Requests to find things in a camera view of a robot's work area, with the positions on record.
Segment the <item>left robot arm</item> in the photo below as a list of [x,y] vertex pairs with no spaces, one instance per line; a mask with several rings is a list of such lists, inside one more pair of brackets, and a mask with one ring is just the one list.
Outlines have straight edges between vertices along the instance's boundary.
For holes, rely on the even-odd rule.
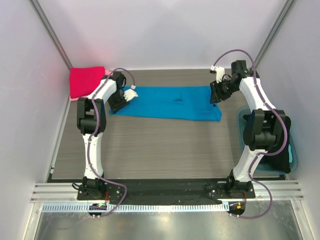
[[104,178],[101,162],[102,136],[107,126],[105,104],[109,104],[114,114],[130,104],[125,97],[127,79],[122,70],[116,68],[105,74],[90,95],[77,100],[76,124],[84,141],[86,161],[82,184],[77,187],[78,200],[101,200],[109,185],[127,190],[125,185]]

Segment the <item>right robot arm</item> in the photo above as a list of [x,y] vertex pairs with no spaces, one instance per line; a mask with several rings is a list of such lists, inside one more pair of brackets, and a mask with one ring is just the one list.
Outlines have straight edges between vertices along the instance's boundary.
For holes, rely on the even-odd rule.
[[231,64],[231,77],[225,78],[225,69],[212,65],[210,73],[215,81],[210,83],[210,103],[216,104],[227,100],[234,92],[240,91],[251,111],[243,130],[244,149],[240,160],[234,167],[225,184],[220,184],[216,191],[220,197],[254,197],[253,173],[264,156],[272,155],[272,148],[277,147],[279,154],[286,147],[288,132],[285,125],[285,112],[277,110],[271,104],[261,86],[255,69],[247,69],[246,61],[237,60]]

